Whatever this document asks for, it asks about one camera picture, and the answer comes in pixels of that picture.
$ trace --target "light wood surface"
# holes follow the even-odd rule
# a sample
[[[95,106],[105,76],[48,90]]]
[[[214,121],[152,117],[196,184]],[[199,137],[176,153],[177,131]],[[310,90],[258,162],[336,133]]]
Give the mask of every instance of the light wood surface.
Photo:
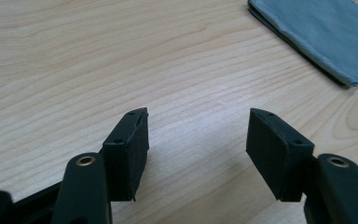
[[[15,201],[148,107],[136,203],[115,223],[305,223],[245,152],[249,109],[358,163],[358,87],[323,75],[243,0],[0,0],[0,189]]]

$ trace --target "wooden table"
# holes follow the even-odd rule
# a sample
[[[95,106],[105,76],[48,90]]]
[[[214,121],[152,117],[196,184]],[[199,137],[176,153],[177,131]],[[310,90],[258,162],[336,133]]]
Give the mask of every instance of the wooden table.
[[[148,107],[136,203],[116,223],[305,223],[245,152],[249,109],[358,163],[358,87],[315,69],[244,0],[0,1],[0,189],[18,201]]]

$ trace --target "black bracket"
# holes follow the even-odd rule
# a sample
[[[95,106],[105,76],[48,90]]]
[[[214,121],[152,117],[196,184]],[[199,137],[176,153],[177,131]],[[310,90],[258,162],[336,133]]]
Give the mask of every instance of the black bracket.
[[[358,223],[358,166],[314,144],[275,114],[251,109],[246,151],[277,200],[307,195],[308,223]]]
[[[128,112],[99,153],[72,158],[61,183],[13,203],[0,191],[0,224],[112,223],[110,202],[135,200],[145,169],[147,109]]]

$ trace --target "gray cloth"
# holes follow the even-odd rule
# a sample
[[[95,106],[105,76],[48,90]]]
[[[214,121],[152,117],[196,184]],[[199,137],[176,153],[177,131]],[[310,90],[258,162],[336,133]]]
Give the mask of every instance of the gray cloth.
[[[347,86],[358,85],[358,4],[249,0],[249,5],[258,19],[323,70]]]

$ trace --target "screw hole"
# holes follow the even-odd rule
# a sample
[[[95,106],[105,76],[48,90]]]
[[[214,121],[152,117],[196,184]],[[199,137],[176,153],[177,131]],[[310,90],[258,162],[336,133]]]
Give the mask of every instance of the screw hole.
[[[95,157],[85,156],[76,161],[76,164],[79,166],[87,166],[95,162]]]
[[[341,168],[348,168],[350,167],[350,164],[347,163],[346,161],[337,158],[337,157],[329,157],[327,158],[327,161],[330,162],[331,164],[337,166],[337,167],[341,167]]]
[[[116,144],[122,144],[122,143],[124,143],[124,141],[123,141],[123,139],[115,139],[115,141],[113,141],[114,143],[116,143]]]

